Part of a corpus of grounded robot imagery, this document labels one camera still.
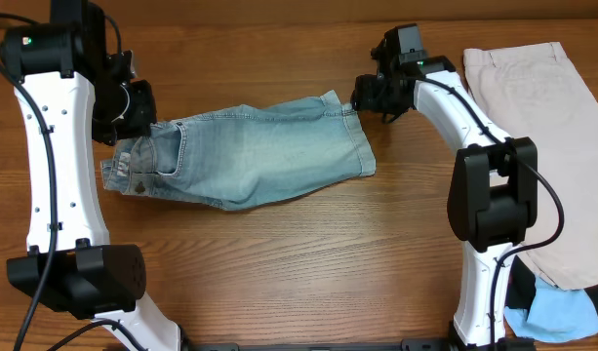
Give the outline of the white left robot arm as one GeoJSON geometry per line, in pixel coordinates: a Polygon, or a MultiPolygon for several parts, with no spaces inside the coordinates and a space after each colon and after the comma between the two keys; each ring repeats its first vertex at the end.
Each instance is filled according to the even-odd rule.
{"type": "Polygon", "coordinates": [[[20,19],[0,45],[24,119],[32,205],[26,253],[8,260],[7,277],[33,306],[103,327],[128,350],[187,350],[147,294],[139,247],[112,244],[100,211],[94,144],[146,137],[156,120],[133,54],[106,49],[110,25],[94,3],[54,0],[47,22],[20,19]]]}

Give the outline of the light blue denim shorts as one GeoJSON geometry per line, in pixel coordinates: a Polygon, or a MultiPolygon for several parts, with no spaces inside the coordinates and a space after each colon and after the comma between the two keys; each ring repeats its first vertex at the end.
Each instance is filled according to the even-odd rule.
{"type": "Polygon", "coordinates": [[[101,163],[105,189],[241,211],[372,176],[359,117],[328,91],[264,109],[239,105],[152,125],[101,163]]]}

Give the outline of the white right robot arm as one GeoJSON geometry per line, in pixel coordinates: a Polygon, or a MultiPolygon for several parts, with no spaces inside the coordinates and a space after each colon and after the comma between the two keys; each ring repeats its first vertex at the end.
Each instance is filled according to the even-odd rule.
{"type": "Polygon", "coordinates": [[[357,77],[352,107],[380,114],[385,124],[414,109],[456,155],[447,215],[463,246],[458,309],[446,337],[405,339],[402,349],[534,349],[529,338],[507,338],[503,321],[511,251],[537,220],[537,181],[526,170],[538,162],[534,143],[488,119],[455,66],[424,49],[416,24],[386,31],[371,57],[377,72],[357,77]]]}

